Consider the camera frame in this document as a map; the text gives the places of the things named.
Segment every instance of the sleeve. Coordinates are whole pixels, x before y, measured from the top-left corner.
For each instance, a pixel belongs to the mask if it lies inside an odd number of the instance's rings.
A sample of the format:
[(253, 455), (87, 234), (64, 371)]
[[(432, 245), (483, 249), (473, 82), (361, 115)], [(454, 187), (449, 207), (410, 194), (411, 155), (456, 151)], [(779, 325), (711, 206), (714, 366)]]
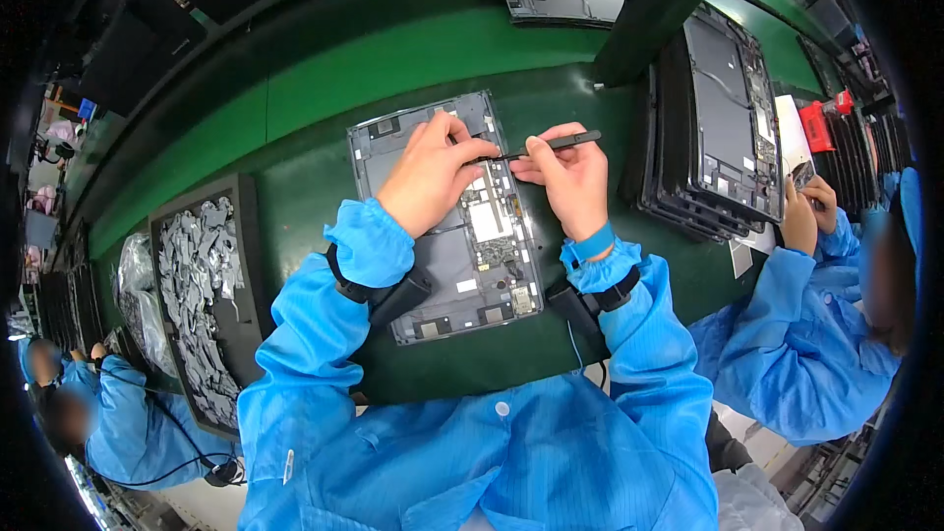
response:
[(853, 234), (853, 227), (849, 224), (849, 217), (840, 207), (835, 213), (835, 230), (832, 234), (823, 234), (817, 237), (817, 248), (823, 258), (843, 258), (859, 254), (859, 239)]
[[(413, 266), (413, 239), (375, 200), (343, 202), (324, 237), (338, 246), (342, 275), (364, 286), (392, 286)], [(238, 401), (249, 480), (244, 523), (266, 508), (267, 489), (281, 488), (289, 462), (306, 463), (354, 417), (348, 388), (363, 373), (348, 357), (367, 337), (367, 306), (335, 284), (324, 255), (310, 254), (272, 304), (276, 330), (256, 351), (265, 375)]]
[(818, 350), (795, 349), (785, 339), (800, 319), (803, 289), (815, 265), (806, 254), (774, 250), (721, 352), (714, 384), (719, 402), (795, 445), (848, 433), (843, 429), (855, 403), (850, 396), (857, 393)]
[(148, 444), (148, 405), (141, 385), (146, 377), (121, 356), (102, 361), (99, 377), (99, 427), (95, 432), (93, 466), (102, 475), (127, 480), (145, 455)]
[(664, 454), (676, 473), (676, 489), (701, 511), (717, 516), (717, 495), (708, 468), (705, 430), (711, 415), (712, 385), (692, 370), (695, 342), (672, 309), (668, 265), (664, 258), (641, 256), (638, 244), (617, 239), (613, 251), (587, 262), (568, 278), (582, 292), (607, 289), (633, 265), (639, 282), (631, 300), (600, 314), (610, 359), (611, 396)]

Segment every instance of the worker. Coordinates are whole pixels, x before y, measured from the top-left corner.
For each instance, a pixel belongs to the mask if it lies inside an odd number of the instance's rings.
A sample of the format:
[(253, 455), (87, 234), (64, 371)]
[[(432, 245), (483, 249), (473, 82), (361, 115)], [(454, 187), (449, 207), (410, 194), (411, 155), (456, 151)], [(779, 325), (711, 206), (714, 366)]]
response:
[(17, 341), (20, 371), (28, 384), (43, 387), (65, 382), (80, 381), (91, 389), (98, 389), (98, 377), (89, 368), (82, 351), (73, 350), (69, 357), (48, 338), (31, 336)]
[(714, 409), (705, 444), (717, 488), (718, 531), (803, 531), (803, 523)]
[(148, 392), (145, 375), (101, 343), (91, 356), (102, 360), (98, 392), (80, 381), (64, 383), (45, 410), (54, 447), (134, 490), (184, 484), (229, 462), (236, 467), (239, 444), (197, 426), (183, 396)]
[[(613, 236), (607, 160), (595, 143), (555, 155), (545, 141), (584, 131), (568, 123), (529, 137), (530, 157), (510, 168), (546, 186), (577, 289), (613, 292), (638, 276), (599, 318), (613, 354), (611, 396), (577, 372), (355, 418), (348, 389), (363, 371), (348, 357), (367, 337), (368, 308), (339, 291), (324, 255), (310, 254), (273, 304), (277, 328), (256, 352), (265, 375), (238, 401), (243, 529), (717, 525), (703, 442), (711, 385), (692, 371), (695, 346), (672, 312), (666, 261)], [(341, 278), (397, 283), (413, 266), (414, 240), (482, 176), (464, 163), (497, 155), (454, 116), (421, 123), (377, 197), (343, 202), (325, 228)]]
[(800, 194), (788, 178), (777, 247), (749, 301), (689, 327), (696, 372), (714, 398), (794, 445), (862, 426), (888, 394), (914, 326), (920, 260), (917, 173), (903, 172), (891, 209), (860, 241), (819, 176)]

